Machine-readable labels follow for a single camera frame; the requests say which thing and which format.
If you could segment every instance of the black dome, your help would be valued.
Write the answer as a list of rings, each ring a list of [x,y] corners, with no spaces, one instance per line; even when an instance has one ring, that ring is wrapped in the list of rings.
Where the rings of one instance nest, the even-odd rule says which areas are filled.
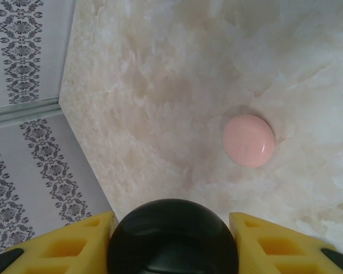
[[[157,200],[129,213],[109,244],[110,274],[237,274],[228,227],[209,209],[178,199]]]

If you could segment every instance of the beige marble surface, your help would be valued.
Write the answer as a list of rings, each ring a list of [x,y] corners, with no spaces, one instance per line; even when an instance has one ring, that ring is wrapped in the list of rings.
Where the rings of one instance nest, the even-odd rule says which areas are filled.
[[[78,0],[60,104],[119,218],[185,198],[343,250],[343,0]],[[222,149],[241,113],[263,167]]]

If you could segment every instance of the patterned wallpaper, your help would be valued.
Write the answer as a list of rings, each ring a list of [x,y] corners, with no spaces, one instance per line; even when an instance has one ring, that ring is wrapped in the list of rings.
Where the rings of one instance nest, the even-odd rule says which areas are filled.
[[[109,210],[63,115],[0,128],[0,252]]]
[[[75,0],[0,0],[0,107],[59,95]]]

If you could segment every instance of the gray floral pattern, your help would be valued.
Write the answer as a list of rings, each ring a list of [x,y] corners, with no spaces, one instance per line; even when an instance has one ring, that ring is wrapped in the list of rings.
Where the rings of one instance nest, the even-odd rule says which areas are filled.
[[[2,55],[7,59],[4,64],[9,103],[17,104],[37,100],[39,87],[39,62],[41,59],[43,14],[38,11],[43,6],[41,0],[0,0],[0,33],[5,34],[0,42],[5,44]]]
[[[15,187],[8,181],[10,175],[5,169],[4,161],[0,160],[0,252],[34,236],[33,228],[26,225],[29,218],[23,217],[25,210],[18,203],[19,196],[14,194]]]
[[[29,141],[28,147],[33,149],[33,158],[38,160],[37,167],[41,170],[42,178],[47,180],[45,186],[50,189],[55,207],[60,208],[61,219],[68,224],[73,223],[91,216],[91,213],[87,212],[87,204],[81,199],[82,193],[78,190],[77,182],[72,179],[70,167],[64,161],[65,157],[55,142],[56,138],[52,136],[51,128],[46,124],[47,120],[42,119],[19,127],[25,132],[23,136]]]

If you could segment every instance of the pink disc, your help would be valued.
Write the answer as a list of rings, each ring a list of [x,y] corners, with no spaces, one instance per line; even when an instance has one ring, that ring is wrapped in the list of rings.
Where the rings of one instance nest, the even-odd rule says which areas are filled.
[[[274,150],[274,135],[262,119],[253,115],[234,117],[222,134],[224,149],[229,157],[245,167],[265,164]]]

